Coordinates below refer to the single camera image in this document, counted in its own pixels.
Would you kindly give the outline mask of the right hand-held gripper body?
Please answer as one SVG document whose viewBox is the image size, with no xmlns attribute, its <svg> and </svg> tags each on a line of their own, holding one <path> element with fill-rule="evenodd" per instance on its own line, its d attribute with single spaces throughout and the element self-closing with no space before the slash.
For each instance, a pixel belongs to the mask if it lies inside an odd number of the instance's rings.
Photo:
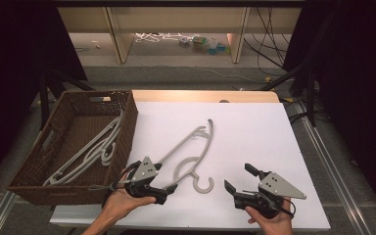
<svg viewBox="0 0 376 235">
<path fill-rule="evenodd" d="M 305 200 L 306 194 L 272 171 L 260 170 L 259 179 L 257 191 L 237 192 L 234 196 L 234 207 L 240 210 L 244 210 L 245 207 L 254 208 L 268 219 L 272 219 L 280 212 L 293 218 L 295 213 L 283 208 L 286 197 Z"/>
</svg>

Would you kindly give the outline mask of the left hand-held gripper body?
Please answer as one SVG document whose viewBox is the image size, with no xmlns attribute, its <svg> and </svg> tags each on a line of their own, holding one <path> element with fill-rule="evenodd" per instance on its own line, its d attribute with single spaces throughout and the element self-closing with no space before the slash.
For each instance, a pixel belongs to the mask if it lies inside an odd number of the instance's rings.
<svg viewBox="0 0 376 235">
<path fill-rule="evenodd" d="M 138 161 L 135 167 L 128 173 L 124 188 L 133 198 L 155 197 L 156 204 L 163 205 L 168 194 L 164 189 L 151 186 L 151 182 L 158 175 L 158 170 L 149 157 L 145 157 L 142 162 Z"/>
</svg>

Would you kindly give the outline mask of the brown wicker basket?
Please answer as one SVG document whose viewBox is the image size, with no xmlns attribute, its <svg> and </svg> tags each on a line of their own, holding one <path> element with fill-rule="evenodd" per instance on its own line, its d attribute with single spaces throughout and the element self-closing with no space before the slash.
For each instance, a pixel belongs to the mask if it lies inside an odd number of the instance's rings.
<svg viewBox="0 0 376 235">
<path fill-rule="evenodd" d="M 34 205 L 102 203 L 126 166 L 137 116 L 130 91 L 63 93 L 8 190 Z"/>
</svg>

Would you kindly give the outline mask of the person's right hand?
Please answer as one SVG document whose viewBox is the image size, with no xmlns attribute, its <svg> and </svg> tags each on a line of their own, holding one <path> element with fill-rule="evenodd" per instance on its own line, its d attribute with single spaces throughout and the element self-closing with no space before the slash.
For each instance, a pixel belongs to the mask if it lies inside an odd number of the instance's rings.
<svg viewBox="0 0 376 235">
<path fill-rule="evenodd" d="M 292 218 L 284 212 L 280 212 L 272 219 L 265 218 L 257 210 L 245 207 L 250 216 L 250 224 L 257 223 L 264 235 L 293 235 Z"/>
</svg>

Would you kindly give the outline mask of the person's left hand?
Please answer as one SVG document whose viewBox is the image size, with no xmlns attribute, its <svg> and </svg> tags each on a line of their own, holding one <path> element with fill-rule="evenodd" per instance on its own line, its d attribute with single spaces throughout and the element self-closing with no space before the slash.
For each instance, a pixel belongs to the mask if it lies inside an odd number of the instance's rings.
<svg viewBox="0 0 376 235">
<path fill-rule="evenodd" d="M 105 224 L 112 226 L 133 210 L 151 205 L 155 201 L 155 197 L 133 198 L 124 189 L 118 189 L 108 198 L 100 217 Z"/>
</svg>

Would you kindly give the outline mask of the white board mat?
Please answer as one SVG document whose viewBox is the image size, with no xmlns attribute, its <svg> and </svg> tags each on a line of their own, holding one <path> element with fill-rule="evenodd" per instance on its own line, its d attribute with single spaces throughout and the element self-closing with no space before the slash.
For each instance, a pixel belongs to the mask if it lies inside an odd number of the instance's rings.
<svg viewBox="0 0 376 235">
<path fill-rule="evenodd" d="M 150 157 L 159 161 L 196 127 L 209 130 L 210 148 L 197 166 L 201 188 L 214 187 L 208 194 L 193 188 L 185 177 L 163 205 L 138 208 L 118 222 L 121 228 L 231 230 L 253 229 L 245 211 L 234 207 L 224 181 L 237 190 L 257 190 L 259 181 L 246 172 L 245 164 L 281 175 L 306 195 L 296 200 L 293 226 L 298 231 L 322 231 L 330 227 L 306 163 L 280 103 L 140 102 L 130 161 Z M 199 156 L 207 140 L 193 137 L 170 156 L 153 181 L 161 187 L 171 181 L 175 167 L 190 156 Z"/>
</svg>

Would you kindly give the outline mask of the black stand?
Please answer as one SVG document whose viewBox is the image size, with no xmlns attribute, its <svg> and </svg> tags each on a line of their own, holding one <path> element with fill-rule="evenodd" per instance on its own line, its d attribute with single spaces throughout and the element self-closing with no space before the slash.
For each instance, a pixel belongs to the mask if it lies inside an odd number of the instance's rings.
<svg viewBox="0 0 376 235">
<path fill-rule="evenodd" d="M 72 76 L 61 70 L 47 69 L 39 78 L 39 96 L 41 107 L 41 127 L 43 129 L 49 116 L 49 98 L 48 92 L 51 92 L 56 98 L 60 98 L 63 92 L 66 90 L 64 82 L 67 82 L 77 88 L 84 91 L 92 91 L 93 88 L 83 83 L 79 79 L 75 79 Z"/>
<path fill-rule="evenodd" d="M 337 28 L 343 0 L 305 0 L 287 51 L 287 72 L 264 85 L 259 91 L 269 91 L 293 78 L 289 89 L 292 96 L 306 94 L 305 116 L 314 121 L 314 84 L 321 61 L 326 55 Z"/>
</svg>

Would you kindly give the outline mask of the pile of colourful toys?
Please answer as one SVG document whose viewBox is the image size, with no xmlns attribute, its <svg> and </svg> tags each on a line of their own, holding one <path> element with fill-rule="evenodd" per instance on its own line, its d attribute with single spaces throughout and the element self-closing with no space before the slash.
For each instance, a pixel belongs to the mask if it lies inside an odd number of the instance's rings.
<svg viewBox="0 0 376 235">
<path fill-rule="evenodd" d="M 214 37 L 194 35 L 192 37 L 182 36 L 178 39 L 178 45 L 183 48 L 191 47 L 194 52 L 206 53 L 209 55 L 226 54 L 230 55 L 231 50 Z"/>
</svg>

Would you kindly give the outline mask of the wooden shelf unit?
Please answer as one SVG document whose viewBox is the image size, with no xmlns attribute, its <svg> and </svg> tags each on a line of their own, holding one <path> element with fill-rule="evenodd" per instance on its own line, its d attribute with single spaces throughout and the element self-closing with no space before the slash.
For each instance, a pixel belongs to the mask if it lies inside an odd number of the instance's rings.
<svg viewBox="0 0 376 235">
<path fill-rule="evenodd" d="M 60 7 L 69 33 L 108 33 L 117 61 L 126 62 L 136 32 L 224 33 L 232 62 L 240 62 L 247 33 L 294 32 L 300 8 L 274 7 Z"/>
</svg>

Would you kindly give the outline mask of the black curtain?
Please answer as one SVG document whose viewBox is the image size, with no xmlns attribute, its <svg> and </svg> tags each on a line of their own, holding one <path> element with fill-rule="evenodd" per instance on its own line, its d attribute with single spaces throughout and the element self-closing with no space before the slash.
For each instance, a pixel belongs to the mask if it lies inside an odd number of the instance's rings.
<svg viewBox="0 0 376 235">
<path fill-rule="evenodd" d="M 0 164 L 35 99 L 42 74 L 86 74 L 57 7 L 38 0 L 0 0 Z"/>
<path fill-rule="evenodd" d="M 323 104 L 376 194 L 376 0 L 305 0 L 284 69 L 303 61 L 327 16 L 316 61 Z"/>
</svg>

